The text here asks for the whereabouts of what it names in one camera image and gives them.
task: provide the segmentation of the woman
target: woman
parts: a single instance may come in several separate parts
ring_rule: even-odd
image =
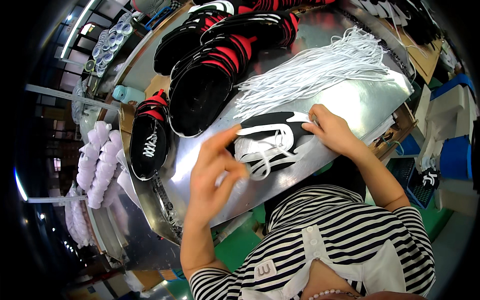
[[[314,185],[276,203],[269,200],[268,234],[230,273],[215,257],[208,222],[248,172],[225,150],[240,126],[213,136],[192,170],[180,252],[195,300],[422,299],[418,295],[434,283],[432,247],[402,187],[344,119],[317,104],[309,115],[319,126],[303,128],[353,161],[376,206],[364,203],[364,185],[363,197],[335,185]],[[228,175],[216,187],[225,170]],[[355,181],[350,174],[333,177],[348,179],[344,187]]]

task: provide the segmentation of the woman's right hand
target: woman's right hand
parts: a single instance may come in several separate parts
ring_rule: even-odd
[[[347,121],[334,115],[323,104],[314,104],[308,116],[313,120],[316,116],[319,126],[303,123],[302,128],[315,134],[319,140],[333,151],[351,158],[359,149],[366,145],[360,141],[348,127]]]

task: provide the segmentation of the pearl necklace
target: pearl necklace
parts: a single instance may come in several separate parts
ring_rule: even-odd
[[[350,292],[342,292],[339,289],[331,289],[331,290],[326,290],[324,292],[320,292],[320,294],[315,294],[313,297],[308,297],[308,300],[314,300],[314,299],[317,299],[319,296],[324,296],[324,295],[328,295],[328,294],[345,294],[349,297],[352,297],[353,299],[361,298],[361,296],[355,296],[354,294],[352,294]]]

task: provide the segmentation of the hand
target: hand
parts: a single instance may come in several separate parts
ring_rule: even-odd
[[[303,123],[302,128],[315,134],[318,139],[333,151],[351,158],[359,149],[366,147],[348,127],[347,121],[331,113],[323,104],[314,104],[308,116],[316,116],[319,126]]]
[[[227,203],[237,180],[248,178],[245,165],[236,161],[225,149],[237,137],[240,129],[241,126],[236,125],[202,144],[190,176],[190,202],[185,223],[207,226]],[[215,186],[215,181],[224,171],[228,172],[227,176],[218,187]]]

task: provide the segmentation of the white shoelace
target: white shoelace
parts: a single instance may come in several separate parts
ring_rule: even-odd
[[[281,134],[280,144],[277,144],[277,142],[276,142],[276,137],[278,136],[278,133]],[[253,141],[256,141],[257,144],[268,144],[268,145],[270,145],[272,148],[270,148],[269,150],[276,149],[276,150],[280,151],[281,153],[283,153],[285,156],[293,156],[292,153],[290,153],[290,152],[288,152],[288,151],[286,151],[282,148],[284,146],[283,145],[283,137],[285,136],[285,134],[287,134],[287,133],[284,130],[275,131],[275,137],[274,137],[275,144],[269,143],[267,141],[256,141],[256,140],[253,140]],[[267,157],[265,155],[265,151],[262,150],[262,148],[260,146],[258,147],[258,152],[260,153],[260,155],[263,158],[262,158],[262,161],[256,163],[255,165],[253,165],[251,167],[252,176],[250,177],[250,179],[255,180],[255,181],[264,180],[270,174],[270,171],[271,171],[270,159],[278,155],[278,154],[275,154],[274,156]],[[266,167],[265,174],[261,175],[261,176],[257,176],[254,171],[256,169],[258,169],[259,167],[261,167],[262,165],[265,165],[265,167]]]
[[[146,157],[153,157],[155,155],[155,146],[156,146],[156,126],[153,130],[153,133],[147,137],[147,142],[144,144],[145,148],[143,155]]]
[[[238,85],[235,118],[247,119],[297,99],[309,99],[346,79],[388,81],[380,39],[362,29],[347,29],[331,44],[299,52],[290,60]]]

